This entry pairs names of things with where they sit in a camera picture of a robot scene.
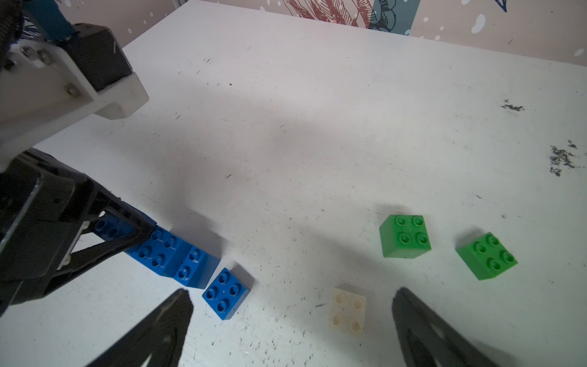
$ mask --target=blue lego brick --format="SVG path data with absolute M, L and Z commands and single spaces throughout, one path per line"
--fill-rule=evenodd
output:
M 186 287 L 204 289 L 219 263 L 219 258 L 192 246 L 173 278 Z
M 149 217 L 147 214 L 145 214 L 144 212 L 140 211 L 140 210 L 139 210 L 139 209 L 137 209 L 137 208 L 134 208 L 134 209 L 135 209 L 136 211 L 138 211 L 139 213 L 141 213 L 142 215 L 144 215 L 144 218 L 145 218 L 145 219 L 146 219 L 148 222 L 150 222 L 152 225 L 157 225 L 157 222 L 155 222 L 155 221 L 154 221 L 154 220 L 153 220 L 151 217 Z M 140 247 L 140 245 L 136 245 L 136 246 L 135 246 L 135 247 L 133 247 L 133 248 L 129 248 L 129 249 L 128 249 L 128 250 L 126 250 L 125 252 L 126 252 L 128 255 L 132 255 L 132 254 L 133 254 L 133 252 L 135 252 L 135 251 L 137 251 L 137 250 L 139 249 L 139 247 Z
M 113 215 L 108 215 L 94 225 L 94 233 L 105 241 L 112 241 L 134 231 L 132 225 L 118 219 Z
M 157 226 L 151 237 L 131 253 L 135 260 L 164 277 L 173 277 L 193 246 Z
M 224 268 L 210 284 L 202 298 L 222 320 L 228 320 L 234 315 L 245 297 L 249 294 L 247 288 L 228 269 Z

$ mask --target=white table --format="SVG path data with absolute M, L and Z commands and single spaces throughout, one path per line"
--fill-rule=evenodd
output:
M 148 104 L 38 148 L 254 279 L 227 322 L 190 291 L 181 366 L 402 366 L 400 287 L 502 366 L 585 363 L 587 69 L 198 1 L 124 51 Z M 578 167 L 552 174 L 551 146 Z M 383 258 L 393 213 L 432 251 Z M 519 265 L 479 282 L 454 249 L 487 231 Z M 363 338 L 316 307 L 342 284 Z M 177 288 L 117 255 L 10 307 L 1 364 L 83 366 Z

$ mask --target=wallpaper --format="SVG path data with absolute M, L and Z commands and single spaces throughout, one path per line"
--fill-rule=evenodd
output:
M 183 3 L 56 1 L 69 21 L 107 26 L 121 46 Z M 587 0 L 205 1 L 587 66 Z

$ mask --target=screw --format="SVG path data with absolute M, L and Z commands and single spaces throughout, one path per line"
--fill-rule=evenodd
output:
M 8 195 L 4 195 L 0 198 L 0 209 L 8 209 L 12 205 L 12 199 Z
M 36 53 L 36 51 L 29 46 L 21 47 L 21 52 L 29 60 L 37 60 L 39 58 L 39 55 Z
M 68 85 L 66 85 L 64 88 L 65 88 L 65 91 L 68 92 L 73 97 L 79 97 L 79 96 L 82 95 L 79 92 L 79 89 L 75 85 L 73 85 L 71 83 L 69 83 Z
M 41 61 L 45 65 L 51 65 L 52 63 L 55 62 L 53 60 L 53 56 L 51 56 L 51 54 L 47 50 L 38 50 L 37 55 L 39 55 L 39 59 L 41 59 Z

